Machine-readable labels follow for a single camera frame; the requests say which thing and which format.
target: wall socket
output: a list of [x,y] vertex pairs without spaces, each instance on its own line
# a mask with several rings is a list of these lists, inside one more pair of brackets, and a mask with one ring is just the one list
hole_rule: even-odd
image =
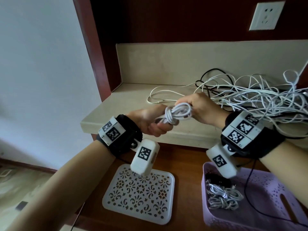
[[249,31],[275,29],[285,1],[258,3]]

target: purple basket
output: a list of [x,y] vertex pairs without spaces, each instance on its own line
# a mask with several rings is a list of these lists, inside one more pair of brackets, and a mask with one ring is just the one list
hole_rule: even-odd
[[[231,178],[236,189],[244,195],[244,185],[251,169],[241,168],[236,177]],[[308,230],[307,228],[296,225],[292,222],[264,216],[255,211],[247,202],[246,198],[239,202],[239,208],[235,211],[224,209],[209,209],[207,203],[207,193],[205,186],[205,174],[208,172],[219,174],[218,170],[211,162],[206,162],[203,165],[202,177],[202,204],[203,204],[203,219],[206,225],[214,228],[223,228],[226,230]],[[249,201],[259,211],[285,219],[290,219],[287,210],[285,209],[280,194],[283,194],[287,199],[293,213],[299,223],[308,225],[308,219],[303,212],[301,206],[293,196],[293,194],[278,181],[278,179],[269,172],[254,170],[247,189]]]

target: white perforated tray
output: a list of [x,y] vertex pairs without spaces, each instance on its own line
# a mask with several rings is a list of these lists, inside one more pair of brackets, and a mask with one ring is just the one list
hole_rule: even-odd
[[169,172],[152,169],[144,177],[131,171],[129,164],[123,164],[103,197],[103,207],[165,225],[171,219],[174,182]]

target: wrist-mounted device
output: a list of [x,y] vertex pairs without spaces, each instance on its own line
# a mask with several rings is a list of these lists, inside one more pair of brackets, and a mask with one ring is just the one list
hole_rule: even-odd
[[231,113],[221,133],[221,143],[207,151],[222,176],[231,178],[240,170],[234,156],[259,159],[285,140],[246,111]]
[[151,172],[160,148],[157,142],[142,139],[140,128],[123,114],[116,118],[112,117],[100,128],[96,139],[104,144],[116,158],[130,149],[135,151],[131,170],[144,176]]

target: basket handle hole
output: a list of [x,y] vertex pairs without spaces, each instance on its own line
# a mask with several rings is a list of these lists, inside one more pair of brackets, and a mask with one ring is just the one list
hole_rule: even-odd
[[298,220],[290,206],[290,204],[288,203],[287,199],[285,198],[285,196],[283,194],[280,194],[280,199],[281,202],[283,203],[283,206],[285,207],[285,209],[287,210],[287,213],[290,217],[290,220],[293,221],[295,224],[298,223]]

